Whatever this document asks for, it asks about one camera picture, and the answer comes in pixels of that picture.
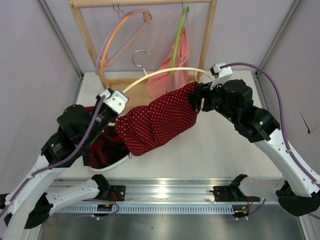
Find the red polka dot skirt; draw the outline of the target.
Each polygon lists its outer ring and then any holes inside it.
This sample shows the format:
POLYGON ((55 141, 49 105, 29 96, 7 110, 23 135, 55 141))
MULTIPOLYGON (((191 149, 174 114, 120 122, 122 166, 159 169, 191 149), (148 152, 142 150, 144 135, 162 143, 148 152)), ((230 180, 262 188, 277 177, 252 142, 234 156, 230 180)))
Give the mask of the red polka dot skirt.
POLYGON ((116 132, 133 156, 162 147, 196 124, 198 113, 189 101, 196 87, 189 83, 118 118, 116 132))

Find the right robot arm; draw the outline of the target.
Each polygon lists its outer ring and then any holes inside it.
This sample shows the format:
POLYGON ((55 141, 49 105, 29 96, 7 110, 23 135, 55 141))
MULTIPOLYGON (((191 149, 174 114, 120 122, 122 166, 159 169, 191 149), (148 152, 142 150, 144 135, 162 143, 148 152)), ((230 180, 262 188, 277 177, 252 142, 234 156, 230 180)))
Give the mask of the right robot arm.
POLYGON ((238 175, 229 185, 232 194, 276 201, 296 217, 320 207, 320 176, 294 149, 286 149, 280 124, 266 109, 254 106, 253 90, 242 79, 224 84, 199 83, 195 89, 195 109, 215 110, 250 143, 259 148, 281 172, 283 178, 268 180, 238 175))

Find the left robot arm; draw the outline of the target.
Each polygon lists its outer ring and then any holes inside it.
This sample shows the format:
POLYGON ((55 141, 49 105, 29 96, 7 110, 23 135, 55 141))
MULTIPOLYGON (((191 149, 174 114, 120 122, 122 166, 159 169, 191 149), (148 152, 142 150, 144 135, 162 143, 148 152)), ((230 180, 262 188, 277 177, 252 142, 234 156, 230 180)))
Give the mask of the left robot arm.
POLYGON ((0 196, 0 215, 6 225, 2 239, 19 240, 24 230, 41 225, 66 206, 90 199, 106 200, 110 184, 101 174, 58 193, 47 189, 123 110, 122 103, 103 101, 97 102, 92 112, 79 104, 64 110, 57 118, 57 132, 44 144, 31 171, 13 192, 0 196))

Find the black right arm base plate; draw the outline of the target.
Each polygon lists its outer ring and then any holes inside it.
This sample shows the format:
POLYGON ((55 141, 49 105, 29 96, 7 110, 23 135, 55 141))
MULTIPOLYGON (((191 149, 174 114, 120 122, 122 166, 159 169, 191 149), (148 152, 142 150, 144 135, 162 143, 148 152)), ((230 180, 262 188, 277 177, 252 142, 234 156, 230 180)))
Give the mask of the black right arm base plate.
POLYGON ((235 191, 226 185, 214 186, 210 191, 216 202, 235 202, 235 191))

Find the cream hanger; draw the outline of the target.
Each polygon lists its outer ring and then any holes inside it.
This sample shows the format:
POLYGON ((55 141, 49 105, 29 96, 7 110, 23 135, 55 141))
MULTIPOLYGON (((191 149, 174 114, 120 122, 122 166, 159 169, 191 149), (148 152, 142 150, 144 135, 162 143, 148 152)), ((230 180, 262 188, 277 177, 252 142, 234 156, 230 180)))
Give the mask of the cream hanger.
POLYGON ((110 86, 107 90, 108 97, 103 101, 106 106, 111 104, 108 114, 108 124, 110 126, 113 126, 117 118, 125 115, 129 110, 138 106, 146 106, 152 101, 151 95, 147 90, 147 85, 143 81, 174 71, 193 72, 193 76, 187 76, 188 83, 198 82, 202 78, 202 75, 206 75, 209 79, 212 79, 207 71, 194 67, 164 68, 147 73, 142 65, 137 64, 136 66, 142 69, 144 76, 114 78, 110 80, 110 86))

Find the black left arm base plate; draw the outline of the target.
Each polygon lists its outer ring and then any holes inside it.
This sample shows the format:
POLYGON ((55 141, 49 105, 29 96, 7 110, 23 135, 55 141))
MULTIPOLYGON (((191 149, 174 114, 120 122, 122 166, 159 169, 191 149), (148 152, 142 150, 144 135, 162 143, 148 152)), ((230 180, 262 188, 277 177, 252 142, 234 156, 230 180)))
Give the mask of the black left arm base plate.
POLYGON ((125 185, 111 185, 101 190, 95 197, 98 200, 107 200, 112 202, 123 202, 126 195, 125 185))

